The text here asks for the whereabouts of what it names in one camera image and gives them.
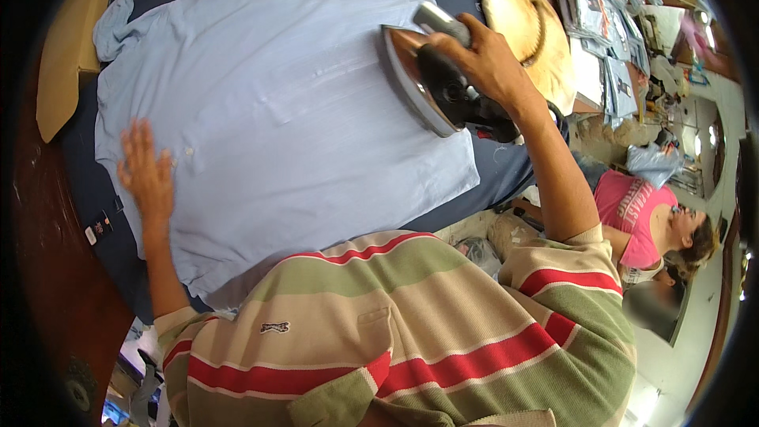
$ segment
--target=man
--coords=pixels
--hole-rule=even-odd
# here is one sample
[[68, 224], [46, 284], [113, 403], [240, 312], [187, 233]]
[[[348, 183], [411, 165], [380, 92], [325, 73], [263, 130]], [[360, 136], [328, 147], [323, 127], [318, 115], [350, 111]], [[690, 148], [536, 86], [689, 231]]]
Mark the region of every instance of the man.
[[198, 314], [169, 249], [171, 156], [155, 160], [146, 122], [123, 134], [180, 425], [619, 423], [634, 339], [593, 194], [504, 37], [459, 18], [471, 50], [432, 42], [519, 126], [547, 209], [551, 240], [515, 249], [500, 284], [431, 234], [391, 231], [286, 258], [234, 320]]

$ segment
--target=printed text on t-shirt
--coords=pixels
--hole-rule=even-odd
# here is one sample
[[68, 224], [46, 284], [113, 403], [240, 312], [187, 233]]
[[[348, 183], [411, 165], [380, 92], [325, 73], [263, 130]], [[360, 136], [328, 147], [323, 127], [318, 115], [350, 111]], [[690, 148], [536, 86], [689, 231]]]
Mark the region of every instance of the printed text on t-shirt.
[[646, 204], [648, 197], [653, 193], [653, 185], [642, 178], [636, 178], [627, 190], [627, 194], [619, 202], [617, 207], [617, 216], [623, 218], [628, 223], [635, 225], [638, 215], [643, 205]]

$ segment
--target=striped shirt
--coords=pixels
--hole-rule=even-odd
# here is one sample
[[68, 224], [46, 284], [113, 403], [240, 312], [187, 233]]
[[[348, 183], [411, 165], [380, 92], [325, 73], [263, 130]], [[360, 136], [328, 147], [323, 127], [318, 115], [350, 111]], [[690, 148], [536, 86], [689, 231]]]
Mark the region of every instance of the striped shirt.
[[234, 320], [156, 327], [180, 425], [618, 425], [635, 374], [600, 226], [514, 249], [498, 282], [432, 234], [379, 232], [283, 260]]

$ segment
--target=man's right hand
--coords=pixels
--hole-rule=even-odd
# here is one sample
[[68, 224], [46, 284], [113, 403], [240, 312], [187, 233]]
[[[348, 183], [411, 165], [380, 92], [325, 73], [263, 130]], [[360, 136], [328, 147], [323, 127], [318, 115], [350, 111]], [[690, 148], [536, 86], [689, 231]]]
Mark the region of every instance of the man's right hand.
[[504, 36], [468, 13], [457, 18], [469, 28], [471, 50], [444, 33], [432, 34], [432, 45], [450, 57], [479, 92], [501, 104], [517, 125], [523, 119], [533, 117], [532, 110], [545, 109], [545, 99], [517, 61]]

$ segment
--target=man's left hand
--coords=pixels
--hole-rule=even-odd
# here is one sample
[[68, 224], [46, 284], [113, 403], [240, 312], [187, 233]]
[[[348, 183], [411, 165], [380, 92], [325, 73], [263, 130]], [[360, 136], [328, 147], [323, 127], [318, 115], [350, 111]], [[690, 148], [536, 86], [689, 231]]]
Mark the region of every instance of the man's left hand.
[[133, 119], [131, 128], [121, 133], [121, 144], [126, 162], [119, 161], [119, 180], [140, 209], [143, 235], [165, 236], [174, 210], [171, 154], [164, 149], [156, 159], [153, 131], [146, 119]]

